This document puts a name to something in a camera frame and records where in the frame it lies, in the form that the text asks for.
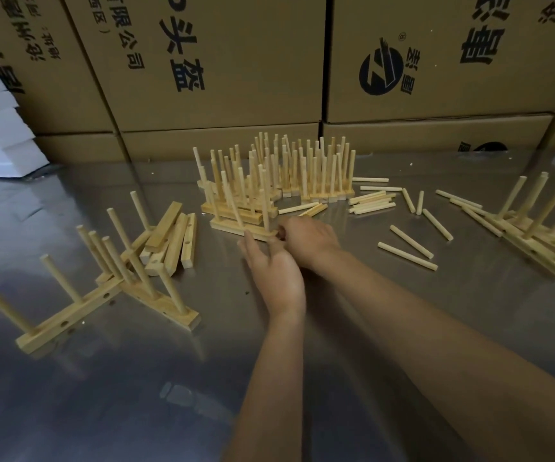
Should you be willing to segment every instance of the stainless steel table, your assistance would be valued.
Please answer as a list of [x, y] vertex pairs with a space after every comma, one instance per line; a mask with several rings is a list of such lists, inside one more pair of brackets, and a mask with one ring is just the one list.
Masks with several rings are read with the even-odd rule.
[[[536, 172], [547, 163], [535, 168], [526, 152], [358, 158], [359, 176], [390, 177], [414, 200], [425, 190], [425, 206], [455, 236], [451, 243], [403, 201], [363, 216], [347, 214], [341, 202], [318, 217], [372, 268], [555, 376], [555, 278], [433, 193], [441, 188], [497, 210], [528, 166]], [[114, 207], [136, 236], [142, 227], [131, 190], [153, 223], [172, 200], [199, 213], [204, 198], [196, 180], [194, 162], [174, 162], [75, 166], [31, 182], [0, 181], [0, 292], [31, 321], [45, 319], [68, 299], [42, 267], [41, 254], [50, 253], [88, 291], [98, 268], [75, 226], [119, 241], [106, 214]], [[543, 200], [554, 188], [552, 170]], [[210, 216], [199, 218], [197, 267], [174, 276], [184, 300], [202, 314], [193, 335], [119, 296], [37, 359], [16, 348], [19, 333], [0, 315], [0, 461], [219, 459], [266, 313], [237, 237], [211, 230]], [[390, 224], [434, 252], [439, 270], [376, 248], [385, 241], [409, 249]], [[305, 460], [476, 459], [407, 376], [376, 352], [349, 306], [307, 277]]]

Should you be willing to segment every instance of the forearm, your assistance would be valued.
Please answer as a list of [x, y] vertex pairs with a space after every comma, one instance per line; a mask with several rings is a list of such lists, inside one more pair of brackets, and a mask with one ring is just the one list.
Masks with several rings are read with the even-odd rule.
[[298, 461], [303, 414], [304, 317], [269, 323], [223, 461]]
[[347, 252], [315, 270], [457, 432], [491, 460], [555, 459], [555, 379]]

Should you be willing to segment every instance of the left hand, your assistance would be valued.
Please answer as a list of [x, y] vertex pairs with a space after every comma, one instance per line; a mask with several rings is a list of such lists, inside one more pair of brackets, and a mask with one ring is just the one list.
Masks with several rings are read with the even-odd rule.
[[246, 230], [239, 248], [252, 271], [252, 277], [269, 310], [271, 319], [305, 315], [305, 286], [297, 262], [284, 249], [284, 242], [271, 237], [269, 256], [263, 253]]

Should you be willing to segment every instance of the right hand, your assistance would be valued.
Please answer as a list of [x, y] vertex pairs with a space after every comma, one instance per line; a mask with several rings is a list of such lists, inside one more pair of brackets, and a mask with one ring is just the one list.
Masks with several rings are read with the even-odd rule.
[[330, 225], [311, 217], [280, 217], [280, 234], [286, 242], [286, 249], [297, 264], [317, 271], [322, 255], [340, 250], [340, 243]]

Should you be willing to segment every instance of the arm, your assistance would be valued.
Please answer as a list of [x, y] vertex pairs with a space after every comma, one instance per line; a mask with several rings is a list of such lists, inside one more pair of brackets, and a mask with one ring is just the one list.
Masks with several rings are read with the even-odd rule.
[[223, 461], [298, 461], [303, 418], [303, 278], [278, 240], [269, 242], [270, 258], [249, 232], [239, 246], [269, 310], [269, 329]]
[[329, 226], [282, 224], [297, 262], [335, 285], [466, 442], [489, 460], [555, 460], [555, 378], [372, 271]]

